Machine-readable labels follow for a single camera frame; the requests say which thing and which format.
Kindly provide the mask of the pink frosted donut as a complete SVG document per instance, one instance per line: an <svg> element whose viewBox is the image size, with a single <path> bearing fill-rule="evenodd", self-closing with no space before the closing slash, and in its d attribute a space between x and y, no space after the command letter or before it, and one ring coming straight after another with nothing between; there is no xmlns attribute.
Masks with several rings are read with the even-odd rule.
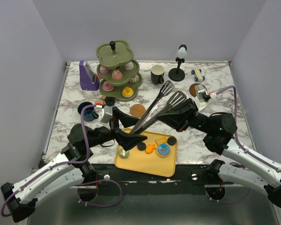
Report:
<svg viewBox="0 0 281 225"><path fill-rule="evenodd" d="M103 90L106 92L110 92L112 90L114 90L114 86L109 84L108 82L104 82L103 83Z"/></svg>

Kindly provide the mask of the yellow frosted donut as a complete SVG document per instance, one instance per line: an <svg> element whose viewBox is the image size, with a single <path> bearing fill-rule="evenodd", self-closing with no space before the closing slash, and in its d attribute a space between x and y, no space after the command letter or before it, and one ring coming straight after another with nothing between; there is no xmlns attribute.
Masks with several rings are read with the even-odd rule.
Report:
<svg viewBox="0 0 281 225"><path fill-rule="evenodd" d="M122 96L125 98L130 98L134 94L134 91L130 87L124 87L122 90Z"/></svg>

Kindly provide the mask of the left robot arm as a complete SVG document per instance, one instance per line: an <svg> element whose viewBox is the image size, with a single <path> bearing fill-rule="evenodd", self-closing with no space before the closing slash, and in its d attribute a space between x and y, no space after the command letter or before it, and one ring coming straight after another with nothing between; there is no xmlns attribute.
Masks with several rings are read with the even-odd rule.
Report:
<svg viewBox="0 0 281 225"><path fill-rule="evenodd" d="M90 164L92 147L114 140L128 151L147 137L140 134L125 133L119 124L130 127L138 119L129 116L117 107L103 107L105 126L91 129L81 119L72 127L68 135L68 144L49 163L29 177L15 184L1 186L4 203L1 208L3 217L12 217L15 223L28 218L36 210L37 204L50 195L76 185L96 183L96 171Z"/></svg>

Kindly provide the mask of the white sprinkled donut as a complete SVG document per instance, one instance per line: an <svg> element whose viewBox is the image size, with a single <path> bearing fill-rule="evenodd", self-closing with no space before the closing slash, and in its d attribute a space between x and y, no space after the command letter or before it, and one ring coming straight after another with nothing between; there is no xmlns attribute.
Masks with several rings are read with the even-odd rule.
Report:
<svg viewBox="0 0 281 225"><path fill-rule="evenodd" d="M136 74L133 77L130 78L129 83L136 83L139 80L139 75Z"/></svg>

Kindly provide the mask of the pink snowball cake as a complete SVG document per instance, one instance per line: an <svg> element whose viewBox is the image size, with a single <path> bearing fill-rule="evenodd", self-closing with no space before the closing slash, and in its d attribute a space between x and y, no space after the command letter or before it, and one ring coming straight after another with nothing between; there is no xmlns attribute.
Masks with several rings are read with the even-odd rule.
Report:
<svg viewBox="0 0 281 225"><path fill-rule="evenodd" d="M114 69L112 74L111 74L111 77L112 77L113 80L121 80L122 73L119 69Z"/></svg>

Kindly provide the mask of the yellow serving tray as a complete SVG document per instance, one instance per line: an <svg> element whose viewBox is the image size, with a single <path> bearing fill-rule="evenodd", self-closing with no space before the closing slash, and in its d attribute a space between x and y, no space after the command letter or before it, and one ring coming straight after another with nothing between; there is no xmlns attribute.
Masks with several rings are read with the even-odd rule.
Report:
<svg viewBox="0 0 281 225"><path fill-rule="evenodd" d="M143 141L146 146L148 146L149 144L155 144L156 148L158 147L155 142L157 138L164 136L168 139L169 137L171 137L171 135L168 134L160 134L148 131L144 131L141 134L147 136L147 140ZM163 177L170 177L174 174L176 168L177 143L173 146L169 145L169 147L170 154L164 158L158 156L156 150L151 154L147 154L145 150L140 151L137 149L137 146L135 146L134 148L129 150L129 158L121 159L118 156L118 151L122 149L122 147L118 146L115 156L115 166L120 169L159 175Z"/></svg>

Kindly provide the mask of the grey snowball cake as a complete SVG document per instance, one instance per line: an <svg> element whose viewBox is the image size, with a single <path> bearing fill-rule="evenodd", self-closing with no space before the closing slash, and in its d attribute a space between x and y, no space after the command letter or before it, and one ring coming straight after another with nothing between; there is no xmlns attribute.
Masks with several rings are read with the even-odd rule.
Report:
<svg viewBox="0 0 281 225"><path fill-rule="evenodd" d="M134 68L134 64L133 64L132 61L124 65L124 69L125 69L126 71L130 71L130 70L132 70L133 68Z"/></svg>

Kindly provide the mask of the metal serving tongs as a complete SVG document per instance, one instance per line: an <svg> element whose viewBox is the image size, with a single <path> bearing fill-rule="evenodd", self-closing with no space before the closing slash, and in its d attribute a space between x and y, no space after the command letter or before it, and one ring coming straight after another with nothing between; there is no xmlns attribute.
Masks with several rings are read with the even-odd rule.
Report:
<svg viewBox="0 0 281 225"><path fill-rule="evenodd" d="M159 93L155 100L152 102L152 104L149 106L149 108L145 111L143 116L138 120L138 122L134 125L132 130L130 131L130 134L136 134L138 130L142 127L142 125L148 124L148 122L145 123L146 119L156 111L157 106L159 103L168 96L175 88L175 85L171 81L166 81L161 89L159 90ZM166 112L178 104L184 102L187 99L186 94L184 94L182 91L176 91L171 95L171 97L168 99L166 105L163 107L162 110L159 112Z"/></svg>

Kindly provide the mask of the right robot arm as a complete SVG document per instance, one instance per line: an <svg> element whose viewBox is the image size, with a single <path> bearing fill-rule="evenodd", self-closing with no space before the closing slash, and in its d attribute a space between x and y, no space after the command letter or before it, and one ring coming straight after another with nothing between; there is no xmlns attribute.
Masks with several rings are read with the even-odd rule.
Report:
<svg viewBox="0 0 281 225"><path fill-rule="evenodd" d="M238 175L230 172L222 163L218 168L207 170L206 178L210 183L222 180L255 189L281 208L281 164L238 141L236 120L231 113L218 112L206 116L198 111L194 101L189 98L173 109L159 112L157 120L178 132L194 128L205 133L203 142L210 152L230 158L248 168L247 172Z"/></svg>

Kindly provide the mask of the black patterned sandwich cookie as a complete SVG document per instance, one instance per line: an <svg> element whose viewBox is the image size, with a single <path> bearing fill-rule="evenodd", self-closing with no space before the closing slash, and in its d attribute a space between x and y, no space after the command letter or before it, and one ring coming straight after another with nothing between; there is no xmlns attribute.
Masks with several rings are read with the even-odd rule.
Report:
<svg viewBox="0 0 281 225"><path fill-rule="evenodd" d="M170 145L170 146L173 146L177 143L177 140L175 137L171 136L167 139L167 144Z"/></svg>

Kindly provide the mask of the purple snowball cake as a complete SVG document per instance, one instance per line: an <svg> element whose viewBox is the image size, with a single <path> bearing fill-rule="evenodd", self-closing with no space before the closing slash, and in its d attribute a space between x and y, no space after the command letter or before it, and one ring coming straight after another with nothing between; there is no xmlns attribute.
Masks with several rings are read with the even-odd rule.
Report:
<svg viewBox="0 0 281 225"><path fill-rule="evenodd" d="M108 74L110 70L105 68L105 67L103 67L103 66L101 66L99 68L99 71L100 71L101 74Z"/></svg>

